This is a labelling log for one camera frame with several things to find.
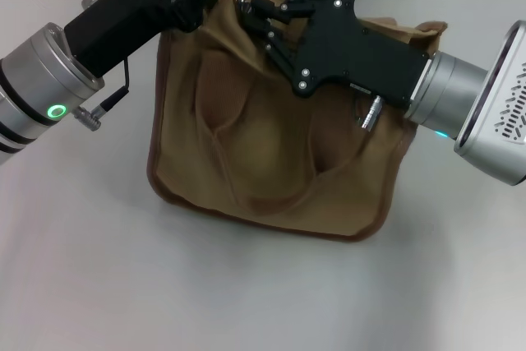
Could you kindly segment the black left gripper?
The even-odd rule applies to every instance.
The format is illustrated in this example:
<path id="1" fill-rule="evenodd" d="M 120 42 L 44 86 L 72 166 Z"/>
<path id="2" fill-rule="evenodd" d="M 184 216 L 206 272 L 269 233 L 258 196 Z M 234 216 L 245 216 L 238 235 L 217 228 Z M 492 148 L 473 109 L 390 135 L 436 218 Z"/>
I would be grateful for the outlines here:
<path id="1" fill-rule="evenodd" d="M 168 28 L 192 32 L 218 0 L 98 0 L 64 32 L 73 57 L 100 78 Z"/>

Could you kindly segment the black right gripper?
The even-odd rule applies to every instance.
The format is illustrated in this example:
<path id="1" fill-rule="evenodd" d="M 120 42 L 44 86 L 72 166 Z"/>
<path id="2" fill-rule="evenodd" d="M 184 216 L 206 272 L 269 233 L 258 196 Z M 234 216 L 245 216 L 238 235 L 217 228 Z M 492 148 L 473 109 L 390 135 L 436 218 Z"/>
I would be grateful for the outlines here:
<path id="1" fill-rule="evenodd" d="M 325 84 L 360 87 L 388 105 L 406 109 L 429 55 L 409 44 L 366 27 L 354 11 L 355 0 L 271 0 L 240 4 L 240 25 L 264 35 L 265 51 L 277 70 L 291 81 L 293 92 L 312 96 Z M 303 25 L 284 30 L 307 18 Z"/>

